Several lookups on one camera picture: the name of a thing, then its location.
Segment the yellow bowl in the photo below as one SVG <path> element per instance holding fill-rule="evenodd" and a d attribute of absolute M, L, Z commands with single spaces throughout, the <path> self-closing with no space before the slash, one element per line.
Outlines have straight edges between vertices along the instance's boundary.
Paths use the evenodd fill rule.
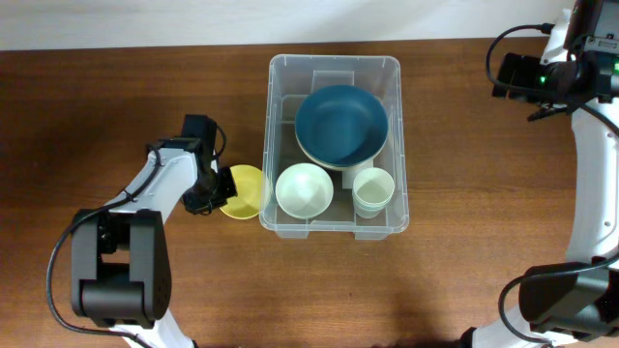
<path fill-rule="evenodd" d="M 221 211 L 230 218 L 246 220 L 260 213 L 263 173 L 248 164 L 230 167 L 237 195 L 227 199 Z"/>

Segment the white bowl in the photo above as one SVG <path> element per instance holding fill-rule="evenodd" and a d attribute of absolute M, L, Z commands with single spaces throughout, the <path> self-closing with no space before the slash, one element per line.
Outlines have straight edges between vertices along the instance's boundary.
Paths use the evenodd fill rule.
<path fill-rule="evenodd" d="M 277 201 L 285 207 L 326 207 L 334 197 L 334 184 L 326 170 L 311 163 L 287 167 L 276 181 Z"/>

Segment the green bowl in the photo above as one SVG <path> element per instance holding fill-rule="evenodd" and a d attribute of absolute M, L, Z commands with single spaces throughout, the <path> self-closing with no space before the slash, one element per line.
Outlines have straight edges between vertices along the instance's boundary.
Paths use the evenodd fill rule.
<path fill-rule="evenodd" d="M 289 216 L 297 219 L 310 219 L 316 218 L 319 215 L 323 214 L 327 208 L 326 207 L 314 207 L 314 206 L 304 206 L 304 207 L 285 207 L 281 206 L 281 209 Z"/>

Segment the cream plate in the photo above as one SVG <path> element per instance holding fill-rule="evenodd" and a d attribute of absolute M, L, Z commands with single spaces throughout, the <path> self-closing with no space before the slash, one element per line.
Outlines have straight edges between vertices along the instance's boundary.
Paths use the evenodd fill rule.
<path fill-rule="evenodd" d="M 313 157 L 305 148 L 304 146 L 301 144 L 301 141 L 299 140 L 298 137 L 296 137 L 297 143 L 299 145 L 299 148 L 301 149 L 301 151 L 314 163 L 327 168 L 329 170 L 335 170 L 335 171 L 349 171 L 349 170 L 357 170 L 357 169 L 361 169 L 362 167 L 366 167 L 369 165 L 369 163 L 371 161 L 373 161 L 385 148 L 385 144 L 383 144 L 383 146 L 373 155 L 371 155 L 368 159 L 365 159 L 363 161 L 360 161 L 358 163 L 355 163 L 354 165 L 347 165 L 347 166 L 342 166 L 342 165 L 332 165 L 329 164 L 327 162 L 321 161 L 315 157 Z"/>

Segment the dark blue plate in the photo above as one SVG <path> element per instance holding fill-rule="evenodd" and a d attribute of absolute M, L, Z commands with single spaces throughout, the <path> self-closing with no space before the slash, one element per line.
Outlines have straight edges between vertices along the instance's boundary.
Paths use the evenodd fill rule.
<path fill-rule="evenodd" d="M 373 94 L 351 85 L 333 85 L 308 95 L 295 116 L 295 135 L 315 158 L 354 165 L 387 142 L 389 117 Z"/>

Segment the grey cup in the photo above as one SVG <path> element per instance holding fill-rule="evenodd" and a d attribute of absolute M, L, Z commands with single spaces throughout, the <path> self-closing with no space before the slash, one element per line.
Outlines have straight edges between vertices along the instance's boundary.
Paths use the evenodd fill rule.
<path fill-rule="evenodd" d="M 354 200 L 353 204 L 354 204 L 355 213 L 361 218 L 375 218 L 386 207 L 386 203 L 370 204 L 370 203 L 358 201 L 358 200 Z"/>

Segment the white cup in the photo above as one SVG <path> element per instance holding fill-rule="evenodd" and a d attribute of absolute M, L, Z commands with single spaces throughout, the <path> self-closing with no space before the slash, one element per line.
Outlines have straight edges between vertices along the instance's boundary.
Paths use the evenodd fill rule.
<path fill-rule="evenodd" d="M 354 180 L 352 193 L 359 195 L 392 195 L 396 184 L 393 177 L 384 169 L 373 167 L 362 171 Z"/>

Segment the green cup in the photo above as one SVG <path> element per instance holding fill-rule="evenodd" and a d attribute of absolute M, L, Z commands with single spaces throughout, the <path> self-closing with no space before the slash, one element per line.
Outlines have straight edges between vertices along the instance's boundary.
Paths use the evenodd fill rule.
<path fill-rule="evenodd" d="M 365 211 L 380 211 L 383 210 L 391 201 L 392 195 L 384 194 L 353 194 L 353 202 L 356 209 Z"/>

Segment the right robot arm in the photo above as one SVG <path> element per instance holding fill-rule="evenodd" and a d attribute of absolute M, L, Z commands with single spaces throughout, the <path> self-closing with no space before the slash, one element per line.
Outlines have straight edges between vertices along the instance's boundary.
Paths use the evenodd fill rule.
<path fill-rule="evenodd" d="M 542 57 L 507 54 L 488 72 L 496 98 L 538 106 L 530 121 L 571 119 L 575 219 L 566 260 L 534 266 L 498 299 L 499 320 L 460 347 L 560 347 L 618 335 L 618 4 L 577 0 L 553 24 Z"/>

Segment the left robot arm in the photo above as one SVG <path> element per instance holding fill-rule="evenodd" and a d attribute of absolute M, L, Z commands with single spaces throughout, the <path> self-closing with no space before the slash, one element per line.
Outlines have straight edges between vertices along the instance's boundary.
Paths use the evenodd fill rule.
<path fill-rule="evenodd" d="M 210 140 L 174 137 L 146 151 L 141 170 L 100 208 L 82 210 L 69 229 L 71 306 L 92 334 L 132 347 L 193 347 L 169 309 L 172 276 L 164 224 L 177 204 L 207 215 L 236 193 L 217 167 Z"/>

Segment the clear plastic storage bin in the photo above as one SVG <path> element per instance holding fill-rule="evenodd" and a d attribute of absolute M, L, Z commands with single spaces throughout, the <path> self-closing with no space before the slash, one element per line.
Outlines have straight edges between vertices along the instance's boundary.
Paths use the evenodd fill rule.
<path fill-rule="evenodd" d="M 369 165 L 389 172 L 396 188 L 390 203 L 377 217 L 362 218 L 355 213 L 352 191 L 342 187 L 342 171 L 329 172 L 334 198 L 318 217 L 291 217 L 277 201 L 275 187 L 279 174 L 291 165 L 310 160 L 296 140 L 296 113 L 308 95 L 331 85 L 353 85 L 373 94 L 389 117 L 385 148 Z M 391 56 L 280 54 L 273 57 L 269 67 L 262 173 L 259 220 L 263 227 L 281 238 L 305 239 L 311 232 L 351 232 L 357 240 L 383 240 L 404 231 L 410 213 L 399 61 Z"/>

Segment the white label in bin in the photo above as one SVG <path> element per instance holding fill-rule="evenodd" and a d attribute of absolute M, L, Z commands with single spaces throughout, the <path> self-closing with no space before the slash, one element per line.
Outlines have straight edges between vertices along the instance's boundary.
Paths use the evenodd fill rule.
<path fill-rule="evenodd" d="M 341 172 L 342 176 L 342 187 L 344 189 L 352 189 L 354 185 L 354 180 L 358 174 L 362 171 L 371 168 L 370 166 L 358 166 L 351 169 L 347 169 Z"/>

